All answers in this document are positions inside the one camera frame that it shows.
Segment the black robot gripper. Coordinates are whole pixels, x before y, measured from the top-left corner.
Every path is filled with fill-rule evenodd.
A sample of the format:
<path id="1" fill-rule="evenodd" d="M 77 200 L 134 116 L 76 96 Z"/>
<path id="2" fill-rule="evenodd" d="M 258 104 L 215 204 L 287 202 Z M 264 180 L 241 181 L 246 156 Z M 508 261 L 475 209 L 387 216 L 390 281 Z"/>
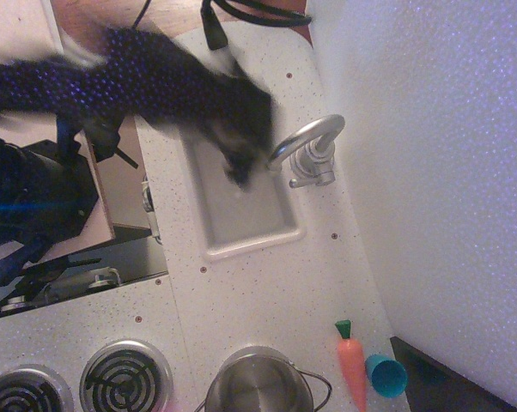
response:
<path id="1" fill-rule="evenodd" d="M 233 61 L 227 74 L 189 64 L 190 121 L 223 155 L 228 180 L 246 189 L 273 144 L 273 102 Z"/>

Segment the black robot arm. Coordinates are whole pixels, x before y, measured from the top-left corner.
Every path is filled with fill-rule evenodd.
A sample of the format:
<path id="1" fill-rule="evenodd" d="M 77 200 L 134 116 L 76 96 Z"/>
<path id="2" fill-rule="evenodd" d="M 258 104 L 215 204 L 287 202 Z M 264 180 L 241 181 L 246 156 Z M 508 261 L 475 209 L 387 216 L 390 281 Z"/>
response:
<path id="1" fill-rule="evenodd" d="M 105 37 L 105 56 L 90 66 L 60 55 L 0 64 L 0 119 L 54 114 L 59 140 L 84 132 L 99 160 L 113 156 L 129 116 L 156 129 L 192 126 L 223 154 L 227 178 L 246 188 L 272 149 L 271 95 L 242 69 L 210 70 L 162 33 L 110 27 Z"/>

